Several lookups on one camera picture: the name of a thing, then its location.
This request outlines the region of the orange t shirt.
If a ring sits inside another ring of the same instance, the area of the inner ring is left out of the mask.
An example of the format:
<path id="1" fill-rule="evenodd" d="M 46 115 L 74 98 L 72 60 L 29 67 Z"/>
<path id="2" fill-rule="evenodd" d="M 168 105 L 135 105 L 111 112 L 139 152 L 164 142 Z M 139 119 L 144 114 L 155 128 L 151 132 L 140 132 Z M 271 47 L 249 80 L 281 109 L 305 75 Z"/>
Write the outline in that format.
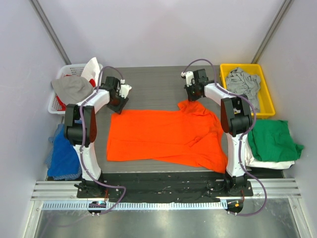
<path id="1" fill-rule="evenodd" d="M 109 161 L 157 160 L 218 173 L 228 158 L 216 114 L 200 102 L 178 103 L 177 111 L 125 110 L 111 116 L 106 157 Z"/>

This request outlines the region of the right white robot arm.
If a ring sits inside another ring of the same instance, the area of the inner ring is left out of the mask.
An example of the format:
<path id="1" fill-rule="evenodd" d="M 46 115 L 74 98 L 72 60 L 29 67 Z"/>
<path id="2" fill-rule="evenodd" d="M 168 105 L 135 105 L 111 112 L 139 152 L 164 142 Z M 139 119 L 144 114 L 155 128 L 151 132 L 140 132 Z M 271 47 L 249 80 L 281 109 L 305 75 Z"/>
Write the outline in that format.
<path id="1" fill-rule="evenodd" d="M 189 101 L 206 97 L 220 105 L 221 128 L 228 143 L 228 163 L 223 188 L 230 196 L 238 195 L 247 187 L 244 157 L 247 130 L 253 123 L 250 105 L 243 96 L 237 96 L 209 80 L 204 69 L 182 72 L 181 77 L 186 80 L 184 88 Z"/>

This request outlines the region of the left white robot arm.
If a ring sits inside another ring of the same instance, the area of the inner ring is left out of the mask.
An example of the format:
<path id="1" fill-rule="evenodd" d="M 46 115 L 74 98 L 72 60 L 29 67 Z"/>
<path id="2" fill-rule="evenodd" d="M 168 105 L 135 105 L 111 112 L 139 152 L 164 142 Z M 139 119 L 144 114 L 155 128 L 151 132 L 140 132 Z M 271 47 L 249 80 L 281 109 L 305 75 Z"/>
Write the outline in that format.
<path id="1" fill-rule="evenodd" d="M 82 178 L 77 186 L 80 197 L 87 195 L 99 198 L 106 190 L 95 152 L 96 113 L 103 106 L 107 106 L 120 114 L 129 100 L 128 94 L 131 89 L 124 79 L 108 76 L 88 97 L 79 103 L 66 106 L 64 137 L 73 146 L 80 161 Z"/>

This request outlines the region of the grey shirt in yellow bin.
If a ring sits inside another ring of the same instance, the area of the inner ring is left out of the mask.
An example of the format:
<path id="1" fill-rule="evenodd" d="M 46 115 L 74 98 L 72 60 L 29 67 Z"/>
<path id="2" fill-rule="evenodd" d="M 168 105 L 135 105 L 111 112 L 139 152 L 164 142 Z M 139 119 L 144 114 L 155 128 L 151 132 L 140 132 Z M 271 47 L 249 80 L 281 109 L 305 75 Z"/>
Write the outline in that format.
<path id="1" fill-rule="evenodd" d="M 246 95 L 256 112 L 260 111 L 258 93 L 261 78 L 257 74 L 249 74 L 240 67 L 231 70 L 225 78 L 227 90 L 238 95 Z"/>

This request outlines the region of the beige grey shirt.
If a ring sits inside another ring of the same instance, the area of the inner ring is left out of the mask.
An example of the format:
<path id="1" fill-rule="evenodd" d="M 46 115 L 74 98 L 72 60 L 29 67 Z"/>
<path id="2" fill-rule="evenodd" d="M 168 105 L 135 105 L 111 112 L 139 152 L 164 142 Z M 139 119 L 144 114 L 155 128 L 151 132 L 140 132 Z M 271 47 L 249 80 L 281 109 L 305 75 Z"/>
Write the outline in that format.
<path id="1" fill-rule="evenodd" d="M 56 95 L 58 95 L 60 100 L 66 105 L 77 104 L 83 101 L 90 96 L 94 90 L 87 79 L 76 75 L 54 79 L 51 81 L 51 84 Z"/>

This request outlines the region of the white plastic basket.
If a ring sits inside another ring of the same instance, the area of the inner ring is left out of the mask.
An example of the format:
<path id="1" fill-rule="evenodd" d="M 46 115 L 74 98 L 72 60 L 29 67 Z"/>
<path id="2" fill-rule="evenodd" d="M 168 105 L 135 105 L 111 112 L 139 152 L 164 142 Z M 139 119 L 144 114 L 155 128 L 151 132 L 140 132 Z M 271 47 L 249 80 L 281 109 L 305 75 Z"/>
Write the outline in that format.
<path id="1" fill-rule="evenodd" d="M 69 64 L 63 66 L 56 79 L 51 81 L 51 95 L 48 112 L 64 115 L 68 104 L 77 104 L 90 96 L 97 85 L 97 74 L 102 64 L 91 60 L 88 63 Z"/>

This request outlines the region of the red cloth in basket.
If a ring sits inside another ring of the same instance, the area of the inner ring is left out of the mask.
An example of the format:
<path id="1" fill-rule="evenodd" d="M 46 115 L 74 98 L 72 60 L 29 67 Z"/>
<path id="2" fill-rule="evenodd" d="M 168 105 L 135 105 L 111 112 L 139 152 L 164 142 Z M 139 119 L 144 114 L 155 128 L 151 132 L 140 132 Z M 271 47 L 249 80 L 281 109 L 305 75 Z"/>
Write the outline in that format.
<path id="1" fill-rule="evenodd" d="M 66 104 L 63 103 L 63 102 L 60 100 L 60 98 L 59 98 L 58 95 L 56 95 L 56 99 L 57 99 L 59 105 L 61 106 L 61 108 L 60 108 L 58 111 L 65 111 L 65 110 L 66 110 Z"/>

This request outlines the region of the yellow plastic bin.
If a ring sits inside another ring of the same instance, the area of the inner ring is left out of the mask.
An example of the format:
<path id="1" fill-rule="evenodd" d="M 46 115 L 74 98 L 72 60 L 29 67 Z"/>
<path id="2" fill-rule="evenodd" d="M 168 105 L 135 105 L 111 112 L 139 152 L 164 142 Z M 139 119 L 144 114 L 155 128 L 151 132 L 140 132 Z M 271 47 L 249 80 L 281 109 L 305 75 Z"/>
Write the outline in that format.
<path id="1" fill-rule="evenodd" d="M 270 93 L 264 78 L 264 74 L 262 68 L 259 64 L 237 64 L 237 63 L 222 63 L 220 65 L 220 79 L 222 85 L 225 89 L 227 89 L 227 85 L 225 82 L 225 78 L 229 75 L 229 73 L 235 68 L 241 68 L 246 73 L 250 75 L 258 75 L 261 79 L 260 82 L 260 90 L 258 92 L 260 111 L 257 112 L 257 118 L 259 119 L 268 119 L 275 115 L 275 109 L 270 97 Z"/>

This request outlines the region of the white folded t shirt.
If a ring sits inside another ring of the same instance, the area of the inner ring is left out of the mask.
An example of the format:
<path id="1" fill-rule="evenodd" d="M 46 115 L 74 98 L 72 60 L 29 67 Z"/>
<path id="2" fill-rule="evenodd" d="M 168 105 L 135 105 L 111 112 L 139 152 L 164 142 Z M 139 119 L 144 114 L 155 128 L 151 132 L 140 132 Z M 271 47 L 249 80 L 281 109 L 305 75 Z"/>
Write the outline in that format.
<path id="1" fill-rule="evenodd" d="M 285 169 L 289 169 L 294 164 L 295 164 L 294 161 L 286 161 L 286 162 L 259 161 L 253 156 L 249 144 L 247 143 L 245 146 L 245 165 L 248 167 L 273 169 L 273 170 L 285 170 Z"/>

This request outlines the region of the green folded t shirt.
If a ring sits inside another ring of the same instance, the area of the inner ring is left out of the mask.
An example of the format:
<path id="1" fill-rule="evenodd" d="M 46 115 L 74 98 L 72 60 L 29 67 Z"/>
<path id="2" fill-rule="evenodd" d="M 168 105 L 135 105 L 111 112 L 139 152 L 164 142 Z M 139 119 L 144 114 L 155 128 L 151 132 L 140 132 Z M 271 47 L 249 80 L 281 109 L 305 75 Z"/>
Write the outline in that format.
<path id="1" fill-rule="evenodd" d="M 261 162 L 288 162 L 300 159 L 304 145 L 294 142 L 286 120 L 258 120 L 248 133 L 252 155 Z"/>

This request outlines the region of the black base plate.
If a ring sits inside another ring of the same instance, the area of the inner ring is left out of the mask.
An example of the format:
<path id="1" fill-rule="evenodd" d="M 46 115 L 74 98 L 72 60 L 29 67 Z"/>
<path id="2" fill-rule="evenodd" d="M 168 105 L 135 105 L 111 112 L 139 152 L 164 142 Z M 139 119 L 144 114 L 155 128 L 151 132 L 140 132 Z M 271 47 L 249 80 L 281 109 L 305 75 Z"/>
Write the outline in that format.
<path id="1" fill-rule="evenodd" d="M 192 203 L 216 202 L 220 197 L 251 197 L 251 184 L 238 195 L 224 190 L 224 175 L 215 172 L 175 173 L 112 173 L 103 174 L 104 183 L 111 185 L 99 197 L 84 195 L 79 198 L 107 198 L 122 203 Z"/>

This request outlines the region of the aluminium rail frame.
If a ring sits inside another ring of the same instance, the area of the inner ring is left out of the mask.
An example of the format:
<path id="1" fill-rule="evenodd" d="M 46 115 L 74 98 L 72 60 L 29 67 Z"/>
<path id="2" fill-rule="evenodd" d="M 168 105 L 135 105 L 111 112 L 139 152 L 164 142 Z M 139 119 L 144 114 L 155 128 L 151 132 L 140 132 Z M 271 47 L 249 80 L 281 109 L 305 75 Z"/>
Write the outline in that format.
<path id="1" fill-rule="evenodd" d="M 118 174 L 122 203 L 95 215 L 91 198 L 77 198 L 75 181 L 38 181 L 26 238 L 310 238 L 292 178 L 252 180 L 252 195 L 229 197 L 203 174 Z"/>

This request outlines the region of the right corner metal post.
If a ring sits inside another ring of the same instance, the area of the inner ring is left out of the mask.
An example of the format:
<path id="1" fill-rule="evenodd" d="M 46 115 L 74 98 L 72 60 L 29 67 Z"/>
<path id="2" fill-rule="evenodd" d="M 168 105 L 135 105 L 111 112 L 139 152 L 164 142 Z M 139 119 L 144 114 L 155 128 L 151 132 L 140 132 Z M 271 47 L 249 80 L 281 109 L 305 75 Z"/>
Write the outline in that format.
<path id="1" fill-rule="evenodd" d="M 289 11 L 290 7 L 293 4 L 293 0 L 283 0 L 281 6 L 279 7 L 275 17 L 273 18 L 272 23 L 270 24 L 264 38 L 262 39 L 254 57 L 251 60 L 252 64 L 257 64 L 265 49 L 267 48 L 267 46 L 269 45 L 270 41 L 273 39 L 275 33 L 278 30 L 278 27 L 280 26 L 280 24 L 282 23 L 284 17 L 286 16 L 287 12 Z"/>

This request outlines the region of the corner metal post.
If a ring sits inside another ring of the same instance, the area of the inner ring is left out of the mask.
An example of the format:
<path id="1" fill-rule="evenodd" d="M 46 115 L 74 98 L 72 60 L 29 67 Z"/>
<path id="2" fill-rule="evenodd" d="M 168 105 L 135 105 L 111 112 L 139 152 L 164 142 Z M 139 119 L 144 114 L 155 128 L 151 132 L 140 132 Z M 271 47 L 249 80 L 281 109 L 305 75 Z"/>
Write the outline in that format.
<path id="1" fill-rule="evenodd" d="M 34 9 L 35 13 L 37 14 L 40 22 L 42 23 L 44 29 L 46 30 L 49 38 L 51 39 L 53 45 L 55 46 L 57 52 L 59 53 L 60 57 L 64 61 L 66 65 L 71 64 L 71 60 L 68 57 L 64 47 L 62 46 L 53 26 L 51 25 L 44 9 L 42 8 L 40 2 L 38 0 L 29 0 L 32 8 Z"/>
<path id="2" fill-rule="evenodd" d="M 267 48 L 267 46 L 269 45 L 270 41 L 273 39 L 275 33 L 278 30 L 278 27 L 280 26 L 280 24 L 282 23 L 284 17 L 286 16 L 287 12 L 289 11 L 290 7 L 293 4 L 293 0 L 283 0 L 281 6 L 279 7 L 275 17 L 273 18 L 272 23 L 270 24 L 264 38 L 262 39 L 254 57 L 251 60 L 252 64 L 257 64 L 265 49 Z"/>

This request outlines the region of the left corner metal post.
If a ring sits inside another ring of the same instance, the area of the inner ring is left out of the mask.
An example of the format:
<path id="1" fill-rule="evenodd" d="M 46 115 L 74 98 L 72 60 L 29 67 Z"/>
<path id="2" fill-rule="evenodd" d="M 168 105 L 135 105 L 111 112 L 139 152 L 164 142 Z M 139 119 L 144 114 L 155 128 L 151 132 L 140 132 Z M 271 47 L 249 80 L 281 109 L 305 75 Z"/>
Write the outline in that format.
<path id="1" fill-rule="evenodd" d="M 40 2 L 38 0 L 29 0 L 32 8 L 34 9 L 35 13 L 37 14 L 40 22 L 42 23 L 44 29 L 46 30 L 49 38 L 51 39 L 53 45 L 55 46 L 57 52 L 59 53 L 60 57 L 64 61 L 66 65 L 71 64 L 71 60 L 68 57 L 64 47 L 62 46 L 53 26 L 51 25 L 44 9 L 42 8 Z"/>

